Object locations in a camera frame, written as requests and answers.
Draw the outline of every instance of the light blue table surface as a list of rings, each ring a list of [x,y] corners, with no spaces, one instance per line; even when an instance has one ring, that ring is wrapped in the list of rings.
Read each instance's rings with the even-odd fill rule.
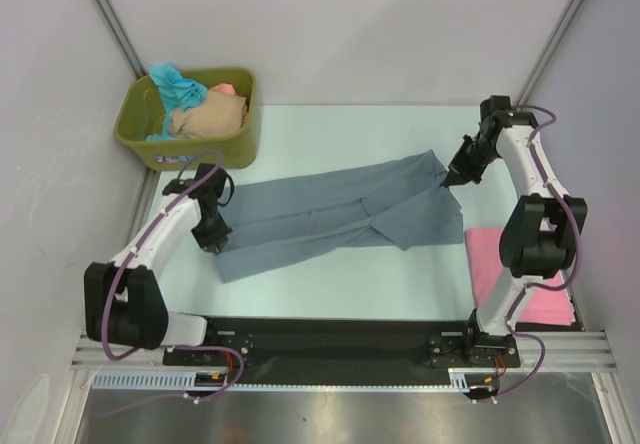
[[[433,149],[447,166],[477,106],[265,106],[258,158],[229,170],[237,185],[398,159]],[[163,172],[151,207],[176,172]],[[464,227],[502,227],[516,203],[509,172],[494,162],[481,185],[455,187]],[[213,258],[189,235],[160,278],[170,311],[211,316],[466,319],[473,310],[464,244],[338,249],[309,261],[222,283]]]

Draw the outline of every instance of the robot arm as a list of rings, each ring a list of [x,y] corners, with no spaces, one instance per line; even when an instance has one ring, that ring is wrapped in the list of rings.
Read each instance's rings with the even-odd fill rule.
[[[218,213],[219,199],[224,192],[228,174],[219,169],[197,189],[165,211],[191,184],[205,176],[210,164],[198,167],[195,179],[174,179],[163,190],[160,203],[164,219],[154,218],[142,228],[132,242],[116,254],[108,264],[92,263],[84,275],[85,320],[89,338],[101,340],[101,325],[105,303],[118,269],[134,256],[117,285],[116,299],[109,315],[109,342],[145,349],[160,345],[191,345],[203,342],[207,321],[203,317],[168,312],[158,287],[157,278],[182,240],[191,233],[207,252],[219,253],[227,242],[231,229]],[[138,249],[136,243],[144,241]]]
[[[465,136],[460,150],[449,165],[443,185],[476,184],[493,160],[502,158],[519,196],[500,239],[500,260],[505,266],[489,299],[476,313],[478,332],[505,336],[510,332],[507,314],[530,282],[549,279],[568,269],[575,257],[575,242],[560,204],[549,192],[552,183],[563,196],[582,231],[587,215],[584,199],[572,198],[558,182],[542,149],[533,113],[511,107],[506,96],[492,96],[480,106],[482,122],[475,137]],[[539,162],[533,158],[533,145]],[[515,312],[513,325],[529,302],[535,288],[527,289]]]

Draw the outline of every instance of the gray pants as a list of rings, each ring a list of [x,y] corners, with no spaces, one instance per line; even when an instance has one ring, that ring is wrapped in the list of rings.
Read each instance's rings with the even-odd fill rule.
[[[374,166],[239,186],[220,213],[233,229],[215,256],[224,282],[338,247],[462,242],[460,204],[433,151]]]

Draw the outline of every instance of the beige cloth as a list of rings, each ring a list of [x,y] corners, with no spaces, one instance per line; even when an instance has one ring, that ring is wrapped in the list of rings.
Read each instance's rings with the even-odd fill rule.
[[[229,136],[240,129],[246,98],[209,89],[198,107],[171,112],[169,132],[182,139]]]

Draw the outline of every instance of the cable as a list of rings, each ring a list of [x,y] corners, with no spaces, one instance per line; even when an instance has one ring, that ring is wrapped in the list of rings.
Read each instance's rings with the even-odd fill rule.
[[[512,319],[513,315],[515,314],[518,306],[520,305],[520,303],[524,299],[527,291],[529,289],[532,289],[532,288],[544,289],[546,291],[552,291],[552,292],[558,292],[558,291],[562,291],[564,289],[567,289],[569,286],[571,286],[573,284],[573,282],[575,281],[575,279],[576,279],[576,277],[578,275],[578,272],[580,271],[580,268],[582,267],[582,240],[581,240],[581,237],[580,237],[580,228],[578,226],[578,222],[576,221],[576,217],[573,215],[573,212],[571,212],[571,208],[569,207],[569,205],[564,201],[564,199],[562,198],[560,193],[556,190],[556,188],[553,186],[553,184],[551,182],[549,182],[549,175],[547,174],[547,170],[544,168],[544,165],[542,164],[542,161],[540,160],[540,157],[538,156],[538,152],[536,151],[536,147],[535,147],[535,144],[533,142],[535,137],[543,129],[549,127],[550,125],[552,125],[553,123],[556,122],[557,117],[553,112],[551,112],[548,109],[545,109],[544,107],[533,106],[533,105],[528,105],[528,104],[527,105],[518,105],[518,106],[514,106],[514,107],[515,108],[520,108],[520,109],[533,109],[533,110],[536,110],[536,111],[543,112],[543,113],[545,113],[546,115],[549,116],[549,120],[548,121],[544,122],[543,124],[540,124],[540,126],[535,128],[533,130],[533,132],[529,135],[529,151],[531,152],[531,157],[533,159],[533,162],[534,162],[536,168],[538,169],[538,172],[542,176],[542,179],[544,180],[544,183],[547,186],[547,189],[549,189],[549,193],[553,196],[553,198],[556,201],[558,201],[558,203],[560,204],[560,207],[562,208],[562,211],[567,216],[567,219],[569,221],[569,225],[571,226],[571,231],[573,232],[573,238],[575,240],[576,261],[575,261],[575,265],[573,266],[573,270],[571,271],[571,274],[569,275],[567,280],[562,285],[560,285],[560,286],[549,286],[547,284],[542,284],[542,283],[539,283],[539,282],[530,282],[524,287],[524,289],[522,289],[522,291],[520,291],[518,296],[513,301],[513,304],[511,304],[511,307],[509,308],[509,311],[507,312],[507,316],[506,316],[506,325],[507,325],[508,331],[512,335],[514,335],[515,337],[532,339],[532,340],[536,341],[538,343],[538,345],[540,346],[540,357],[538,358],[538,361],[536,362],[535,366],[533,366],[533,369],[531,370],[531,372],[529,374],[527,374],[527,376],[522,381],[520,381],[518,384],[514,385],[513,387],[511,387],[511,388],[501,392],[500,394],[498,394],[499,397],[511,394],[515,390],[521,388],[526,382],[528,382],[531,379],[533,379],[536,376],[536,374],[538,373],[538,371],[540,370],[540,368],[542,367],[542,364],[544,363],[544,359],[545,359],[545,357],[547,355],[547,349],[546,349],[546,346],[544,345],[544,342],[542,341],[542,339],[540,339],[538,336],[533,335],[533,334],[528,334],[528,333],[524,333],[524,332],[516,332],[516,330],[513,327],[515,325],[515,323],[512,324],[512,322],[511,322],[511,319]]]
[[[447,349],[446,351],[440,351],[438,353],[438,355],[442,356],[444,354],[449,354],[450,352],[455,351],[456,349],[458,349],[462,343],[464,342],[464,337],[460,336],[460,340],[457,342],[457,344],[454,344],[453,346],[451,346],[449,349]]]
[[[167,399],[167,398],[182,397],[182,398],[190,399],[194,404],[198,404],[200,402],[211,401],[211,400],[213,400],[213,399],[215,399],[217,397],[220,397],[225,392],[227,392],[230,387],[234,386],[240,380],[240,378],[242,377],[242,374],[244,373],[244,366],[245,365],[244,365],[244,359],[242,357],[242,354],[240,354],[235,349],[231,349],[230,347],[222,347],[222,346],[202,346],[202,347],[176,346],[176,349],[180,349],[180,350],[184,350],[184,351],[217,351],[217,352],[225,352],[225,353],[233,354],[238,359],[238,362],[239,362],[240,366],[238,368],[238,372],[236,373],[235,377],[233,379],[231,379],[231,381],[229,381],[227,384],[225,384],[224,386],[222,386],[220,389],[218,389],[217,391],[213,392],[212,394],[209,394],[208,396],[191,397],[186,393],[167,392],[167,393],[151,396],[151,397],[148,397],[147,399],[142,399],[140,401],[133,402],[131,404],[127,404],[127,405],[122,406],[122,407],[118,407],[118,408],[113,409],[111,411],[97,413],[97,414],[95,414],[95,416],[97,416],[97,417],[110,417],[110,416],[113,416],[115,414],[120,414],[121,412],[125,412],[125,411],[128,411],[130,409],[136,408],[138,406],[142,406],[144,404],[149,404],[151,402],[155,402],[155,401],[159,401],[159,400]]]
[[[500,379],[502,376],[504,376],[507,373],[507,363],[504,362],[504,359],[502,358],[502,356],[499,356],[499,355],[496,356],[494,359],[496,362],[496,371],[497,371],[496,377]]]
[[[113,306],[113,300],[115,299],[116,289],[118,288],[118,284],[120,284],[120,280],[122,279],[124,271],[127,269],[127,266],[131,263],[133,258],[136,256],[138,249],[140,249],[144,245],[146,240],[149,238],[149,236],[151,236],[151,234],[156,229],[156,227],[158,227],[160,222],[162,222],[162,220],[168,215],[171,209],[176,207],[178,203],[182,201],[185,197],[187,197],[192,191],[194,191],[195,189],[203,185],[205,182],[207,182],[218,171],[218,169],[220,169],[220,167],[222,166],[222,161],[224,159],[224,156],[222,155],[222,152],[220,152],[219,150],[211,149],[205,152],[201,152],[200,154],[197,154],[196,156],[194,156],[193,160],[187,162],[178,173],[178,178],[182,176],[182,173],[185,171],[185,169],[187,169],[188,166],[190,166],[194,162],[197,162],[201,157],[205,155],[211,155],[211,154],[218,156],[215,166],[209,172],[207,172],[204,176],[202,176],[200,179],[198,179],[197,181],[192,183],[189,187],[187,187],[184,191],[182,191],[173,201],[169,203],[169,205],[167,205],[165,209],[161,210],[158,213],[158,215],[153,219],[153,221],[151,221],[151,224],[149,224],[146,227],[146,229],[140,236],[140,239],[138,239],[138,241],[134,244],[133,248],[126,255],[126,257],[122,261],[122,264],[116,271],[116,275],[114,276],[113,281],[111,282],[111,287],[109,288],[109,292],[107,293],[107,299],[105,301],[104,310],[102,312],[102,322],[100,323],[100,339],[102,341],[102,349],[104,350],[104,353],[111,361],[121,361],[122,359],[129,357],[131,354],[133,354],[138,350],[137,348],[134,347],[123,352],[120,355],[116,355],[113,353],[113,351],[111,350],[111,346],[109,345],[108,333],[109,333],[109,317],[111,316],[111,307]]]

